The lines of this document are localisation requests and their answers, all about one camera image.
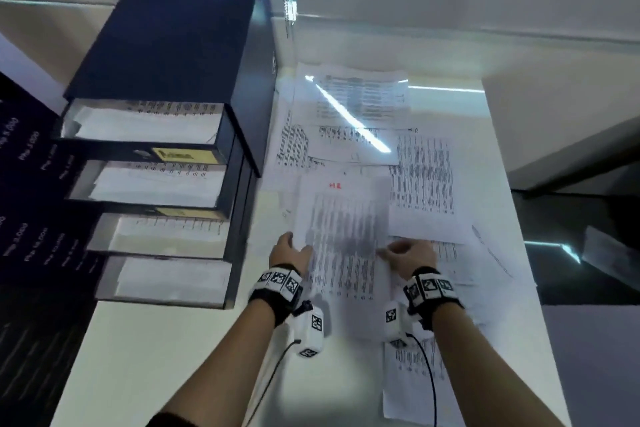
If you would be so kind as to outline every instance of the table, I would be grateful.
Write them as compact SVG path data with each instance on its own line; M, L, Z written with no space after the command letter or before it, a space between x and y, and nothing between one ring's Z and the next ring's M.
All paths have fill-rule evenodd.
M285 76L279 84L285 84ZM478 88L478 82L462 88ZM455 133L460 172L470 213L500 242L504 258L526 277L525 252L506 173L482 92L416 88L412 108L430 112L434 128ZM277 209L278 195L260 192L258 209ZM252 234L273 240L269 217L255 214ZM244 307L267 256L249 249L236 308L228 311L100 302L69 376L52 427L142 427L201 364ZM287 341L277 331L260 374L266 382ZM507 363L567 426L569 415L534 284L513 299L497 325L494 344ZM253 425L349 426L406 424L382 416L382 345L327 338L312 360L289 357L269 388ZM431 401L431 392L425 392Z

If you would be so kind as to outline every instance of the hand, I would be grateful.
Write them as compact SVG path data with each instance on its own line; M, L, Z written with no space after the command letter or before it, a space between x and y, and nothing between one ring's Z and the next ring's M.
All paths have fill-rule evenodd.
M409 238L396 240L386 248L378 248L376 254L405 280L409 280L420 267L436 268L438 260L430 241Z
M300 273L300 276L304 277L307 274L309 260L314 249L311 245L306 245L302 250L298 251L293 248L292 239L293 233L291 232L287 232L278 238L278 242L269 255L269 268L280 264L291 264Z

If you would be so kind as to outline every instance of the yellow label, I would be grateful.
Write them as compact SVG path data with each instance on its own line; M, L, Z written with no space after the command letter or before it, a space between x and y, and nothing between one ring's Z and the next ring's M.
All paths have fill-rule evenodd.
M164 162L190 162L191 164L218 164L218 159L210 150L166 149L154 147L154 152Z
M179 218L204 218L205 220L219 220L220 215L216 211L188 208L156 208L158 213L165 216L177 216Z

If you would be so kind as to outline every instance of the white desk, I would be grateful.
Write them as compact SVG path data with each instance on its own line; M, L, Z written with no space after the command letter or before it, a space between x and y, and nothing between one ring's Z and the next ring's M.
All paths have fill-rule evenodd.
M411 80L411 84L424 84ZM511 268L530 275L500 151L484 96L411 89L412 107L432 111L435 126L456 131L457 174L470 212L500 242ZM262 209L278 197L261 192ZM275 241L268 216L253 233ZM251 249L238 296L245 298L267 266ZM230 311L99 303L71 371L52 427L142 427L227 332L244 306ZM267 364L284 347L276 334ZM569 415L533 285L514 298L493 339L496 349L549 408L570 426ZM382 416L382 345L330 337L318 357L290 356L254 419L258 425L373 426ZM425 392L431 401L431 391Z

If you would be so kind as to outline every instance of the wrist strap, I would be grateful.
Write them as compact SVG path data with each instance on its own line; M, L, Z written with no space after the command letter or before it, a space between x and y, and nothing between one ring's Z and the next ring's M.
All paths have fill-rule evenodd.
M269 304L280 326L294 311L302 295L302 277L291 264L280 264L260 275L249 295L249 302L262 299Z
M454 302L462 307L451 280L432 267L417 269L403 290L409 299L409 314L419 314L426 331L433 331L433 313L440 305Z

